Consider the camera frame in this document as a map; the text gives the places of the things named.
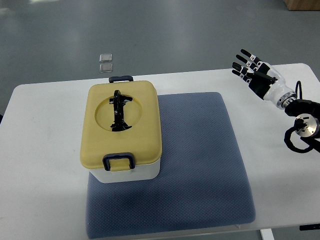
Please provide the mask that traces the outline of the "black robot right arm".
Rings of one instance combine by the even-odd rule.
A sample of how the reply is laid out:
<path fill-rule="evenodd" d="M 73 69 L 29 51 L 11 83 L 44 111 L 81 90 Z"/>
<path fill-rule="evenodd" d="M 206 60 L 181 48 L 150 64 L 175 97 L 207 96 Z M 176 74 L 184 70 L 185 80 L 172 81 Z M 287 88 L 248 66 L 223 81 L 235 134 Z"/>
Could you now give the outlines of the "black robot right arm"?
<path fill-rule="evenodd" d="M 297 99 L 289 103 L 284 112 L 295 117 L 294 124 L 284 134 L 284 143 L 293 152 L 304 154 L 312 150 L 320 151 L 320 104 L 311 100 Z M 292 133 L 300 136 L 300 140 L 308 145 L 301 149 L 291 141 Z"/>

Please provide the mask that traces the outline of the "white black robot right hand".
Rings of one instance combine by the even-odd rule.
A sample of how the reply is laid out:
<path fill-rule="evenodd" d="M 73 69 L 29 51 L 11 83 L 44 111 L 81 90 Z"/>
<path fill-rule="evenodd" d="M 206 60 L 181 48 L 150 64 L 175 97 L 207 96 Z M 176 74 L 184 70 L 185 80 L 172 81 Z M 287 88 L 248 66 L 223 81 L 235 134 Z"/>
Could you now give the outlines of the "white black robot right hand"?
<path fill-rule="evenodd" d="M 241 49 L 236 58 L 244 65 L 232 63 L 232 73 L 248 84 L 248 87 L 262 100 L 272 102 L 283 110 L 297 100 L 297 93 L 287 87 L 285 78 L 269 63 Z"/>

